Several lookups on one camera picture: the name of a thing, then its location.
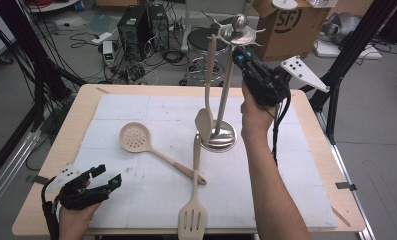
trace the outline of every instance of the stool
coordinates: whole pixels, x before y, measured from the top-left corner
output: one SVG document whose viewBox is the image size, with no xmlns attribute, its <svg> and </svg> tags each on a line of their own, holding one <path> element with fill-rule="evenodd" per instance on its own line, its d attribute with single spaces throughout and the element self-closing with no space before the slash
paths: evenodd
<svg viewBox="0 0 397 240">
<path fill-rule="evenodd" d="M 208 43 L 211 34 L 217 35 L 218 29 L 216 28 L 199 28 L 191 31 L 188 34 L 187 44 L 189 50 L 202 54 L 204 56 L 193 59 L 187 68 L 185 78 L 179 81 L 180 86 L 186 86 L 188 83 L 187 78 L 191 77 L 194 80 L 205 82 L 206 72 L 206 56 L 208 53 Z M 228 45 L 220 39 L 217 39 L 216 45 L 216 56 L 225 53 L 228 49 Z M 213 78 L 211 81 L 221 79 L 224 74 L 224 66 L 219 61 L 214 60 L 213 67 Z"/>
</svg>

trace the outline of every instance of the wooden handle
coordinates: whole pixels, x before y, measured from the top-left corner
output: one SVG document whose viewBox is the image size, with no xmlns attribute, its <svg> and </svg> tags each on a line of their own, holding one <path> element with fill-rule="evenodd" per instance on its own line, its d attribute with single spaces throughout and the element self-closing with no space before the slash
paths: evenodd
<svg viewBox="0 0 397 240">
<path fill-rule="evenodd" d="M 183 166 L 182 164 L 176 162 L 175 160 L 173 160 L 173 159 L 170 158 L 169 156 L 163 154 L 162 152 L 160 152 L 160 151 L 158 151 L 158 150 L 156 150 L 156 149 L 154 149 L 154 148 L 151 148 L 151 149 L 150 149 L 150 152 L 154 153 L 155 155 L 157 155 L 158 157 L 160 157 L 160 158 L 163 159 L 164 161 L 170 163 L 174 168 L 176 168 L 177 170 L 179 170 L 181 173 L 185 174 L 185 175 L 186 175 L 187 177 L 189 177 L 190 179 L 193 179 L 193 178 L 194 178 L 194 172 L 193 172 L 191 169 L 189 169 L 189 168 Z M 198 184 L 206 185 L 206 184 L 207 184 L 207 181 L 206 181 L 203 177 L 198 176 Z"/>
<path fill-rule="evenodd" d="M 210 43 L 208 43 L 208 52 L 207 52 L 207 60 L 206 60 L 206 69 L 205 69 L 205 107 L 210 109 L 210 86 L 211 86 L 211 78 L 213 77 L 213 67 L 214 60 L 216 59 L 216 46 L 217 46 L 217 38 L 214 34 L 211 34 Z"/>
<path fill-rule="evenodd" d="M 194 179 L 194 172 L 191 169 L 183 166 L 182 164 L 180 164 L 178 162 L 175 162 L 172 166 L 175 167 L 180 172 L 182 172 L 183 174 L 185 174 L 190 179 Z M 198 180 L 197 181 L 198 181 L 198 184 L 200 184 L 200 185 L 206 185 L 207 184 L 207 181 L 201 175 L 198 175 Z"/>
<path fill-rule="evenodd" d="M 199 134 L 194 138 L 194 170 L 199 170 L 199 160 L 201 158 L 201 137 Z"/>
</svg>

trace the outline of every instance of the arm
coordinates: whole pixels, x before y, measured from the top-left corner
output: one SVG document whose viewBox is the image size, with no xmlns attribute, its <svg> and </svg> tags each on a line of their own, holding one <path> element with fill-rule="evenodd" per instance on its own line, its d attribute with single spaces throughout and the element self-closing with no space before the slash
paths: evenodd
<svg viewBox="0 0 397 240">
<path fill-rule="evenodd" d="M 257 232 L 260 239 L 310 239 L 307 227 L 280 177 L 268 145 L 272 116 L 242 83 L 242 138 L 248 156 Z"/>
</svg>

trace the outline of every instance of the computer tower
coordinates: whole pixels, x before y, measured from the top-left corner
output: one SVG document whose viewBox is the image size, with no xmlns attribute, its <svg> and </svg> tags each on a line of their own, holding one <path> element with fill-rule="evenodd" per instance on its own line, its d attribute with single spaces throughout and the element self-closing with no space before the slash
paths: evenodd
<svg viewBox="0 0 397 240">
<path fill-rule="evenodd" d="M 127 45 L 145 44 L 152 37 L 144 6 L 128 6 L 117 28 L 122 43 Z"/>
<path fill-rule="evenodd" d="M 152 38 L 147 8 L 128 6 L 117 24 L 126 59 L 145 59 L 145 44 Z"/>
<path fill-rule="evenodd" d="M 157 51 L 169 50 L 169 19 L 162 4 L 148 6 L 154 46 Z"/>
<path fill-rule="evenodd" d="M 124 47 L 124 56 L 126 60 L 142 61 L 145 59 L 144 46 L 140 44 L 126 45 Z"/>
</svg>

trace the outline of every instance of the white paper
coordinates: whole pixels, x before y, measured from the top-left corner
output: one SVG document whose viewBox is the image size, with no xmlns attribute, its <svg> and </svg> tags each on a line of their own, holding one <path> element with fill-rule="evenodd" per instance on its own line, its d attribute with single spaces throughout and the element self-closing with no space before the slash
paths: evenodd
<svg viewBox="0 0 397 240">
<path fill-rule="evenodd" d="M 210 99 L 214 118 L 219 102 L 219 98 Z M 224 153 L 201 149 L 200 175 L 208 183 L 198 186 L 198 195 L 207 209 L 207 228 L 255 228 L 248 162 L 240 135 L 242 102 L 242 98 L 228 98 L 223 118 L 236 129 L 235 146 Z M 155 149 L 192 169 L 194 119 L 203 107 L 202 97 L 103 95 L 75 166 L 88 170 L 105 164 L 106 174 L 92 183 L 105 184 L 118 173 L 123 183 L 104 201 L 91 227 L 177 228 L 179 211 L 191 197 L 192 181 L 152 153 L 124 150 L 119 132 L 129 122 L 143 123 Z M 336 227 L 293 105 L 280 125 L 277 148 L 279 171 L 307 227 Z"/>
</svg>

